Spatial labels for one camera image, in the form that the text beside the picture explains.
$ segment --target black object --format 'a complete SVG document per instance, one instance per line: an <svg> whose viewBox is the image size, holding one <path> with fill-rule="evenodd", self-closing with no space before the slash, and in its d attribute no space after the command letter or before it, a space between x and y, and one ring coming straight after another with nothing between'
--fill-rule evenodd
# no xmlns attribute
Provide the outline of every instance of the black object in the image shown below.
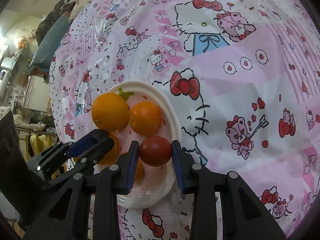
<svg viewBox="0 0 320 240"><path fill-rule="evenodd" d="M278 223L238 173L211 172L172 142L172 160L178 187L194 194L189 240L217 239L215 192L220 192L224 240L285 240Z"/></svg>

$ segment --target white plate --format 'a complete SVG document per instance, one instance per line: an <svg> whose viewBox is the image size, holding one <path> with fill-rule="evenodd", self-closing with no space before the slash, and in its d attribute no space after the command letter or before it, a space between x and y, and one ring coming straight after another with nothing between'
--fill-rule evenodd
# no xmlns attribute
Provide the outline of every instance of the white plate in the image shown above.
<svg viewBox="0 0 320 240"><path fill-rule="evenodd" d="M165 137L169 142L173 140L181 140L181 126L177 115L175 114L169 100L166 96L155 89L152 85L140 81L127 81L111 88L108 92L119 94L119 89L124 92L133 92L127 100L130 109L141 101L150 101L161 107L163 123L161 128L155 135ZM133 140L140 144L146 139L133 132L129 124L114 133L120 144L120 153L127 152ZM164 196L166 196L174 182L175 174L172 160L161 167L150 167L143 164L145 170L145 178L140 185L134 184L130 194L118 195L117 202L125 208L147 208L154 205ZM98 165L98 169L102 170L106 166Z"/></svg>

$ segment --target bed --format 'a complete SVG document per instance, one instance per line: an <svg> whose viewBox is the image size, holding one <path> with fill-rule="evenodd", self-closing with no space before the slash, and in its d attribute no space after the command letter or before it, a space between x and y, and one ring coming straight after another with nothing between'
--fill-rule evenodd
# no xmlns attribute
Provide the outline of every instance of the bed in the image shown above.
<svg viewBox="0 0 320 240"><path fill-rule="evenodd" d="M320 180L320 35L310 8L308 0L89 1L51 63L60 140L95 129L98 95L148 82L176 111L186 154L212 171L237 171L287 237L303 224L305 234ZM177 186L152 207L118 210L122 239L189 236L192 196Z"/></svg>

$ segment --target appliance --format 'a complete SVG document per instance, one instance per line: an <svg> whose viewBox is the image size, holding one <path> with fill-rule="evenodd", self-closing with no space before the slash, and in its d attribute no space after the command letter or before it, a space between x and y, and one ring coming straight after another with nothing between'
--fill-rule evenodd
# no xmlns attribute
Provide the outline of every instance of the appliance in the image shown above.
<svg viewBox="0 0 320 240"><path fill-rule="evenodd" d="M0 71L0 99L3 98L7 83L10 79L10 72L3 69Z"/></svg>

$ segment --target blue dress print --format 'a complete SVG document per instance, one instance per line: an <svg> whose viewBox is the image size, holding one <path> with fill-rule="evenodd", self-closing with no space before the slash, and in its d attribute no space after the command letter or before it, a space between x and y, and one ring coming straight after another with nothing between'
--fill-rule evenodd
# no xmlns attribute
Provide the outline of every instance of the blue dress print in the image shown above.
<svg viewBox="0 0 320 240"><path fill-rule="evenodd" d="M220 33L194 33L192 55L229 45Z"/></svg>

